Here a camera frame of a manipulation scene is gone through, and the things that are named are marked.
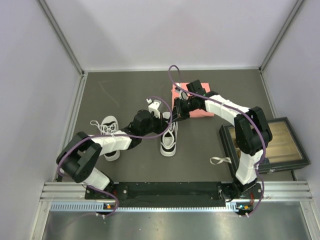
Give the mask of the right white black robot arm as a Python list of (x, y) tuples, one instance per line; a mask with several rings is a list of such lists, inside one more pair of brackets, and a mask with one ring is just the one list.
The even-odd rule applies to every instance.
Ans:
[(240, 158), (232, 187), (237, 197), (245, 198), (257, 182), (259, 164), (273, 138), (263, 110), (237, 105), (214, 91), (206, 92), (199, 80), (187, 84), (186, 89), (176, 83), (174, 90), (179, 94), (172, 109), (174, 122), (188, 119), (195, 110), (203, 110), (234, 126)]

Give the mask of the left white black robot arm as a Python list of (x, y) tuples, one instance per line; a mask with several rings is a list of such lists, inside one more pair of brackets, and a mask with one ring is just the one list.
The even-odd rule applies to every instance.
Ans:
[(142, 140), (164, 135), (172, 124), (169, 111), (156, 116), (148, 110), (139, 110), (124, 128), (117, 128), (116, 119), (110, 116), (109, 122), (102, 124), (100, 135), (81, 131), (72, 138), (56, 159), (56, 173), (96, 189), (102, 198), (109, 198), (114, 191), (114, 182), (96, 168), (98, 158), (106, 155), (114, 161), (121, 151), (137, 147)]

